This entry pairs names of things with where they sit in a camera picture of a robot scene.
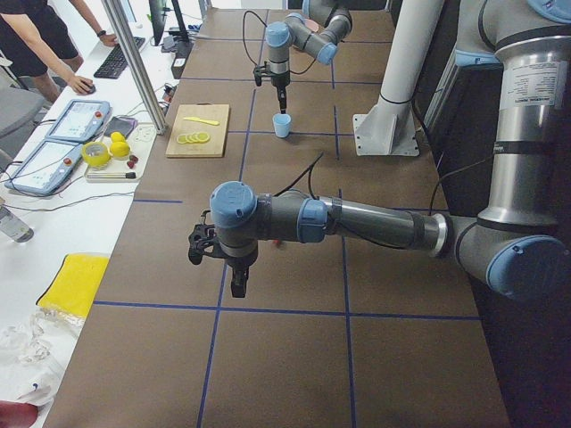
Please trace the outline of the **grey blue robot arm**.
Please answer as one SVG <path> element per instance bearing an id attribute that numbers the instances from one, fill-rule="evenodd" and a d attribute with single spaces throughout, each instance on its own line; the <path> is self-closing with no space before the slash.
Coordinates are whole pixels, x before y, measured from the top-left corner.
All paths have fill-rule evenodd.
<path id="1" fill-rule="evenodd" d="M 361 155 L 401 155 L 401 119 L 412 130 L 412 100 L 444 1 L 403 1 L 377 104 L 356 115 Z M 289 72 L 289 48 L 324 64 L 352 31 L 349 3 L 303 1 L 302 14 L 269 24 L 271 78 Z M 570 1 L 460 1 L 454 46 L 460 67 L 503 66 L 488 206 L 475 218 L 390 210 L 290 188 L 256 195 L 240 181 L 219 185 L 189 235 L 189 259 L 226 259 L 233 297 L 243 298 L 259 240 L 319 243 L 360 238 L 395 250 L 453 257 L 468 274 L 513 300 L 528 300 L 570 279 L 570 250 L 551 233 L 552 162 L 570 64 Z"/>
<path id="2" fill-rule="evenodd" d="M 304 1 L 302 12 L 292 12 L 266 27 L 267 60 L 254 69 L 260 86 L 269 78 L 277 91 L 279 110 L 287 109 L 286 88 L 291 82 L 290 48 L 296 47 L 317 62 L 331 64 L 342 42 L 352 31 L 352 17 L 340 1 Z"/>

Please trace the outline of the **person forearm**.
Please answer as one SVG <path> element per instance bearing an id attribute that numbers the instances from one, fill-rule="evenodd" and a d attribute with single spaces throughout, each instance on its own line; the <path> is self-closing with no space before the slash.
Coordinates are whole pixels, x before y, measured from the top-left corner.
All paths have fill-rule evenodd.
<path id="1" fill-rule="evenodd" d="M 71 85 L 76 77 L 75 72 L 55 54 L 37 30 L 32 32 L 27 45 L 49 69 L 53 70 L 69 86 Z"/>

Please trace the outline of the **person right hand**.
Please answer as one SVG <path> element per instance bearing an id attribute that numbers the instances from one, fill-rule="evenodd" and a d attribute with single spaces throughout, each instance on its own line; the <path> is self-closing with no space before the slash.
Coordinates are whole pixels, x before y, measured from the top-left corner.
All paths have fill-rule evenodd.
<path id="1" fill-rule="evenodd" d="M 94 84 L 92 79 L 77 75 L 72 75 L 66 80 L 66 82 L 67 85 L 78 95 L 87 95 L 87 85 Z"/>

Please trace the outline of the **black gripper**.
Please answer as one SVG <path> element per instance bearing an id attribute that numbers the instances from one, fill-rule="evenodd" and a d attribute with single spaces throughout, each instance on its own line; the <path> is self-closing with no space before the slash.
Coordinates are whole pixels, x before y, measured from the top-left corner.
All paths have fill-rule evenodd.
<path id="1" fill-rule="evenodd" d="M 287 110 L 287 94 L 286 87 L 289 85 L 289 72 L 273 73 L 271 83 L 277 89 L 277 99 L 281 114 L 286 114 Z"/>
<path id="2" fill-rule="evenodd" d="M 242 257 L 228 257 L 227 264 L 232 269 L 231 294 L 233 298 L 244 298 L 249 279 L 249 268 L 258 258 L 257 253 L 249 253 Z"/>

